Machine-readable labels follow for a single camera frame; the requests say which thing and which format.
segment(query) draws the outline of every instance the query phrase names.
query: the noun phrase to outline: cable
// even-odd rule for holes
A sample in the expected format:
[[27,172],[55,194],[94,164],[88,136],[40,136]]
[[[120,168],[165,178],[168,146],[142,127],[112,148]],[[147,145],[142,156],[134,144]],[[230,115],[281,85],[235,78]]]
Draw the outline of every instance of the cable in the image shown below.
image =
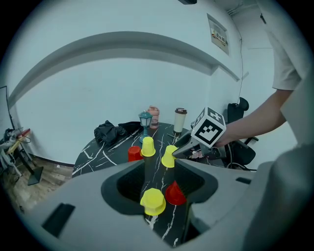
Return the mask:
[[216,166],[216,167],[223,167],[223,166],[218,166],[218,165],[215,165],[215,164],[210,164],[211,166]]
[[231,151],[232,151],[232,160],[234,160],[234,145],[231,143]]
[[25,138],[29,139],[29,141],[28,141],[28,142],[24,142],[24,141],[19,140],[18,138],[16,138],[16,140],[18,140],[18,141],[20,141],[21,143],[24,143],[24,144],[28,144],[28,143],[30,143],[30,142],[31,142],[31,139],[30,139],[30,138],[28,138],[27,136],[22,136],[21,138],[23,138],[23,137],[25,137]]
[[231,148],[230,148],[229,143],[228,143],[228,148],[229,148],[229,154],[230,154],[230,163],[228,164],[227,168],[229,168],[229,165],[231,165],[232,167],[232,154],[231,154]]
[[10,156],[11,156],[11,158],[14,160],[14,163],[13,163],[13,165],[15,165],[15,158],[13,157],[13,154],[9,154]]
[[256,169],[249,169],[247,167],[244,167],[242,165],[240,165],[239,163],[233,163],[234,165],[238,165],[242,170],[245,170],[245,171],[257,171]]
[[8,87],[5,85],[3,87],[0,87],[0,89],[2,89],[2,88],[5,88],[6,106],[8,107],[8,112],[9,112],[9,117],[10,117],[10,121],[11,121],[11,124],[12,124],[12,128],[13,128],[13,130],[15,130],[15,127],[14,127],[13,121],[12,121],[12,116],[10,114],[9,103],[8,103]]
[[242,36],[241,36],[241,33],[240,33],[239,29],[237,28],[236,24],[235,24],[235,27],[236,27],[237,31],[239,32],[239,35],[240,35],[240,38],[241,38],[240,54],[241,54],[241,62],[242,62],[242,78],[241,78],[241,85],[240,85],[239,97],[237,98],[237,103],[239,104],[240,94],[241,94],[241,90],[242,90],[242,82],[243,82]]

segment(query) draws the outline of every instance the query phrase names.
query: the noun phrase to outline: yellow cup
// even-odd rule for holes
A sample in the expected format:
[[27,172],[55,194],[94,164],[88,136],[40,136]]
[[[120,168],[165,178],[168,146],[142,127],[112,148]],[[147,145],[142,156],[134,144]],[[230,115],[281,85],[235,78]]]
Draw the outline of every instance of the yellow cup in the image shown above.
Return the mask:
[[147,215],[161,214],[166,208],[166,200],[159,189],[150,188],[143,194],[140,204],[144,206]]
[[141,153],[145,157],[151,157],[155,154],[154,140],[152,137],[145,137],[143,139],[143,146]]
[[172,155],[172,153],[178,149],[175,146],[169,145],[166,148],[165,154],[163,155],[163,157],[161,158],[161,162],[165,167],[175,167],[175,159],[176,157],[174,157]]

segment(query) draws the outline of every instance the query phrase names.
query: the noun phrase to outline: round table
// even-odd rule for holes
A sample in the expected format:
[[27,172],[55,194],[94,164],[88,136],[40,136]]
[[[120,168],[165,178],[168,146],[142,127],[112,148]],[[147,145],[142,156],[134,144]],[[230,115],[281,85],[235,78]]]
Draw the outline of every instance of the round table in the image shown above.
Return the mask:
[[[173,125],[159,123],[158,129],[148,129],[148,135],[154,139],[156,153],[150,158],[151,169],[145,170],[145,183],[143,193],[154,187],[160,189],[163,194],[174,181],[174,168],[166,168],[161,163],[167,145],[173,145]],[[95,139],[90,141],[79,154],[73,169],[72,177],[95,172],[107,167],[122,164],[128,161],[128,149],[131,146],[140,146],[139,137],[143,134],[143,128],[135,131],[132,135],[119,136],[116,143],[107,147],[104,142],[98,143]],[[208,160],[198,158],[194,161],[215,166],[223,166],[221,160]],[[180,206],[166,202],[166,209],[158,216],[145,215],[149,227],[153,229],[165,242],[171,246],[181,244],[181,236],[184,231],[186,203]]]

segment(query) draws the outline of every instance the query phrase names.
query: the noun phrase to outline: black office chair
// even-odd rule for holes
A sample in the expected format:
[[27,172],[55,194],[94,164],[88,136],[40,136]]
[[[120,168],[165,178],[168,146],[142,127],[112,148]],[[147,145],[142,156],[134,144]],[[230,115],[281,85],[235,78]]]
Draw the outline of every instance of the black office chair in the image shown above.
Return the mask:
[[[226,118],[225,119],[226,124],[232,123],[243,118],[244,111],[247,111],[248,109],[249,103],[244,98],[240,98],[239,104],[237,103],[228,104],[228,108],[225,111],[226,116],[224,116]],[[230,143],[231,152],[229,151],[228,146],[225,147],[227,156],[229,156],[229,158],[227,158],[228,164],[231,162],[230,156],[232,155],[232,163],[238,163],[242,166],[242,167],[239,166],[240,168],[247,171],[251,171],[250,169],[246,168],[245,165],[251,163],[251,161],[254,159],[256,155],[255,151],[247,145],[252,139],[256,141],[259,140],[256,137],[251,137],[248,138],[245,142],[242,142],[240,140],[233,141]]]

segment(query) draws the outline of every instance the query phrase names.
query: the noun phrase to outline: black stand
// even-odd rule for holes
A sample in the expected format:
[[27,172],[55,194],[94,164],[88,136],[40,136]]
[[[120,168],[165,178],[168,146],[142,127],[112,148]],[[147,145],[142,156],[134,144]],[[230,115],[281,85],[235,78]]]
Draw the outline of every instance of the black stand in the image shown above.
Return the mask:
[[34,185],[34,184],[37,184],[40,182],[40,177],[41,177],[41,173],[43,171],[43,168],[44,167],[39,167],[39,168],[36,168],[36,169],[32,169],[29,164],[25,161],[25,159],[23,158],[23,156],[21,155],[21,152],[20,150],[17,149],[16,151],[18,157],[21,159],[21,162],[23,163],[23,165],[27,168],[27,170],[30,172],[30,177],[28,179],[28,183],[27,185],[28,186],[31,186],[31,185]]

